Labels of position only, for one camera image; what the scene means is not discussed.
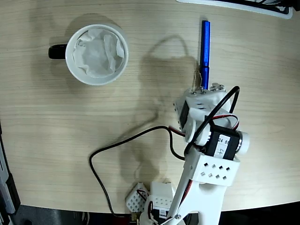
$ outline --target tissue paper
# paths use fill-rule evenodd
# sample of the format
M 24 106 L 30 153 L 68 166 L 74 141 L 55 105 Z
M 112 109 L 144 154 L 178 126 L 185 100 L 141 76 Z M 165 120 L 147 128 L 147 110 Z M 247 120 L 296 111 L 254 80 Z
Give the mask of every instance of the tissue paper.
M 124 48 L 117 35 L 104 29 L 82 34 L 73 52 L 75 64 L 95 78 L 113 74 L 124 60 Z

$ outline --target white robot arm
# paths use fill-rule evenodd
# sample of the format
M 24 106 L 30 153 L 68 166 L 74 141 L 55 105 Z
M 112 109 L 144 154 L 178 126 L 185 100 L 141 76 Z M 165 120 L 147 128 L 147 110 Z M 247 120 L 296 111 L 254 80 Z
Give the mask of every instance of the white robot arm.
M 240 166 L 235 154 L 245 154 L 249 147 L 248 134 L 232 114 L 237 98 L 231 105 L 225 100 L 229 94 L 214 83 L 209 90 L 187 90 L 175 102 L 188 143 L 183 173 L 175 195 L 170 183 L 151 184 L 140 225 L 183 225 L 190 212 L 198 212 L 199 225 L 218 225 L 225 191 Z

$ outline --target blue marker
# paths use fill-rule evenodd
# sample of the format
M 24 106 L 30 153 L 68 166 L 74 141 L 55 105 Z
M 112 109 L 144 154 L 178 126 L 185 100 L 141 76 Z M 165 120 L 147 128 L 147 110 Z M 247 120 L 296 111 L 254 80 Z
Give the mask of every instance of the blue marker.
M 202 77 L 201 86 L 208 89 L 210 76 L 210 22 L 202 21 L 200 74 Z

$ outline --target wood grain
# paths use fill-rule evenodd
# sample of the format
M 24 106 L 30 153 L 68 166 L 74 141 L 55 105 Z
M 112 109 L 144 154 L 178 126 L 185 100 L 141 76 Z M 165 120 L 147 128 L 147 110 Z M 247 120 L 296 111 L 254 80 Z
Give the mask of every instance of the wood grain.
M 193 82 L 199 25 L 211 21 L 210 82 L 241 87 L 251 136 L 223 210 L 300 200 L 300 14 L 291 20 L 175 0 L 7 0 L 0 8 L 0 119 L 22 204 L 108 212 L 88 156 L 154 125 L 177 125 L 173 101 Z M 130 60 L 113 83 L 77 81 L 47 50 L 87 24 L 115 23 Z M 116 212 L 136 182 L 178 184 L 183 163 L 165 131 L 94 159 Z M 175 137 L 182 154 L 184 143 Z

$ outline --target mug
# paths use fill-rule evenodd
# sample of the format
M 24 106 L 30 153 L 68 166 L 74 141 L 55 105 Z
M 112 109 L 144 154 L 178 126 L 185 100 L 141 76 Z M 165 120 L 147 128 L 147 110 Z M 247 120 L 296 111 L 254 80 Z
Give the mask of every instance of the mug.
M 111 75 L 106 77 L 91 77 L 86 72 L 76 66 L 73 58 L 73 52 L 78 38 L 90 29 L 108 30 L 118 36 L 124 48 L 124 60 L 119 68 Z M 79 81 L 89 85 L 104 85 L 113 82 L 124 72 L 129 59 L 129 50 L 127 38 L 124 31 L 114 24 L 92 24 L 78 30 L 68 41 L 67 44 L 53 45 L 48 50 L 48 56 L 53 60 L 66 60 L 67 67 L 71 74 Z

